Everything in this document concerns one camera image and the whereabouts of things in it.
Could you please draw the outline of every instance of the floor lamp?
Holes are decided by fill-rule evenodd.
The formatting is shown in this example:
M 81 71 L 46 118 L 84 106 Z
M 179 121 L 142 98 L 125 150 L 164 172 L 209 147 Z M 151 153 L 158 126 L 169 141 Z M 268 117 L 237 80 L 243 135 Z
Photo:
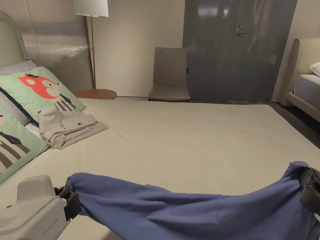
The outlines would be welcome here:
M 108 0 L 73 0 L 73 12 L 77 15 L 91 17 L 93 89 L 96 89 L 96 63 L 94 57 L 93 17 L 109 17 Z

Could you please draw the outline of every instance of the folded gray towel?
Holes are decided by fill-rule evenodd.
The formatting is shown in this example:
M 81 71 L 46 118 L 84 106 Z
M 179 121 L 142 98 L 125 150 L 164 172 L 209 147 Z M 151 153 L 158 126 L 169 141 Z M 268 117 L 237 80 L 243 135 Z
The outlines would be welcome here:
M 108 129 L 108 126 L 98 122 L 92 115 L 83 112 L 47 108 L 38 116 L 41 137 L 49 146 L 58 149 Z

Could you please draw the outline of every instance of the mattress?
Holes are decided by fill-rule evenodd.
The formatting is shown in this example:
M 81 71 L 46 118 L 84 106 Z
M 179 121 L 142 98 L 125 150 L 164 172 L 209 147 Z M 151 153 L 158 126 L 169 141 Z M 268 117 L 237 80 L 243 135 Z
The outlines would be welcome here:
M 267 105 L 81 99 L 109 129 L 63 150 L 49 149 L 0 185 L 0 208 L 22 180 L 47 174 L 63 186 L 77 172 L 181 193 L 242 195 L 281 178 L 292 161 L 320 169 L 319 149 Z M 59 240 L 118 239 L 78 216 Z
M 320 110 L 320 77 L 317 75 L 299 75 L 294 94 Z

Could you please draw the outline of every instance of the blue fabric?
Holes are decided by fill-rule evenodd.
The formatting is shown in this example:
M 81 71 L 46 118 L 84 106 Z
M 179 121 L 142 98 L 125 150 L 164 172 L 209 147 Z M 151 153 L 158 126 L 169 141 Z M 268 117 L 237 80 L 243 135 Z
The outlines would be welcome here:
M 300 203 L 295 174 L 305 167 L 291 163 L 278 182 L 243 196 L 172 193 L 87 173 L 67 185 L 79 194 L 83 215 L 123 240 L 315 240 L 320 223 Z

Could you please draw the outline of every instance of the beige wall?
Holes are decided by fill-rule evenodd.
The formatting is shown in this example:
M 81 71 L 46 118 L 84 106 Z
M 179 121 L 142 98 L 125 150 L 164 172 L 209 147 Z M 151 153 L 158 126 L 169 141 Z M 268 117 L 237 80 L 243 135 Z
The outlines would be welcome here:
M 97 88 L 146 97 L 154 48 L 182 47 L 185 0 L 108 0 L 109 18 L 93 19 Z
M 293 17 L 288 43 L 284 52 L 278 80 L 273 94 L 273 101 L 278 101 L 281 96 L 280 89 L 288 64 L 293 41 L 296 38 L 320 37 L 320 0 L 298 0 Z

